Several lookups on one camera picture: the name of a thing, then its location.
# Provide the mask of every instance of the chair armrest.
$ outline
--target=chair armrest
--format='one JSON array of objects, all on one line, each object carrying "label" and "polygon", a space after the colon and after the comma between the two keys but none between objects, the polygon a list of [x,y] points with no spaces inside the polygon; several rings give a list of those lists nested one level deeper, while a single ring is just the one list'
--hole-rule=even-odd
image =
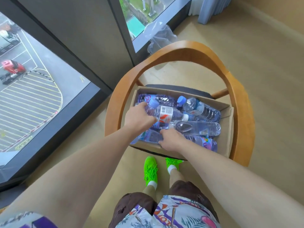
[{"label": "chair armrest", "polygon": [[147,69],[170,61],[188,61],[200,64],[223,79],[230,95],[231,104],[235,108],[230,158],[243,166],[248,166],[254,146],[255,124],[247,92],[225,68],[218,56],[209,47],[199,42],[179,41],[172,43],[127,72],[111,96],[105,118],[105,136],[120,129],[124,107],[136,80]]}]

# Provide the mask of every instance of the chair leg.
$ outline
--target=chair leg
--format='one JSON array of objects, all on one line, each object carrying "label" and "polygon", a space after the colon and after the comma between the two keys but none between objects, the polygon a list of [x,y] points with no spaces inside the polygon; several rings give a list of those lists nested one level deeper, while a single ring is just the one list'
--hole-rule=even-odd
[{"label": "chair leg", "polygon": [[214,99],[219,99],[219,98],[221,98],[221,97],[223,97],[223,96],[226,96],[226,95],[228,95],[229,94],[229,92],[228,92],[228,89],[226,88],[226,89],[223,89],[223,90],[221,90],[221,91],[218,91],[218,92],[216,92],[216,93],[214,93],[214,94],[211,94],[211,96],[214,98]]},{"label": "chair leg", "polygon": [[137,79],[136,84],[137,84],[138,86],[144,86],[144,84],[143,84],[139,79]]}]

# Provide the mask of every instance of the cardboard box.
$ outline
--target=cardboard box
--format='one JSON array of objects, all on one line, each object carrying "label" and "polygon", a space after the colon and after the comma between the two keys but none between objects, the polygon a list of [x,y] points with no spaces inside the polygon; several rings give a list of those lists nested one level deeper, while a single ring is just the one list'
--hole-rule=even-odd
[{"label": "cardboard box", "polygon": [[[217,152],[229,158],[231,145],[232,145],[232,138],[233,138],[232,133],[233,133],[234,108],[231,105],[219,102],[214,99],[205,98],[197,95],[191,95],[185,92],[139,86],[138,89],[135,90],[134,92],[130,107],[135,106],[139,94],[164,94],[164,95],[170,95],[175,99],[178,99],[178,97],[181,95],[186,97],[187,99],[194,97],[199,99],[201,102],[206,103],[207,105],[210,105],[211,107],[221,111],[222,117],[219,122],[219,124],[221,125],[221,133],[219,136],[216,136],[214,139],[218,145]],[[185,160],[185,158],[179,153],[166,151],[158,144],[148,143],[139,140],[135,145],[131,145],[131,146],[146,151],[148,153]]]}]

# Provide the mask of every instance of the glass window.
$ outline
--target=glass window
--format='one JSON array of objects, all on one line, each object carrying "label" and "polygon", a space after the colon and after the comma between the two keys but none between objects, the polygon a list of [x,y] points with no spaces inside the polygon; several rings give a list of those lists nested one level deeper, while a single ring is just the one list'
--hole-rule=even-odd
[{"label": "glass window", "polygon": [[145,26],[153,22],[174,0],[119,1],[131,39],[134,40],[145,29]]},{"label": "glass window", "polygon": [[0,13],[0,167],[89,83]]}]

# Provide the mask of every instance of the shorts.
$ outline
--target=shorts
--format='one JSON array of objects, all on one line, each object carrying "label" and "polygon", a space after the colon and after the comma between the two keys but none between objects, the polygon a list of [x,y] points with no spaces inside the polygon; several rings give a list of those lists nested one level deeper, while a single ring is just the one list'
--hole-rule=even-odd
[{"label": "shorts", "polygon": [[[209,199],[192,182],[176,181],[169,189],[168,195],[185,197],[202,204],[219,222],[217,214]],[[142,192],[124,195],[115,207],[109,228],[115,228],[116,225],[137,205],[145,208],[150,215],[153,215],[158,203],[154,201],[152,197]]]}]

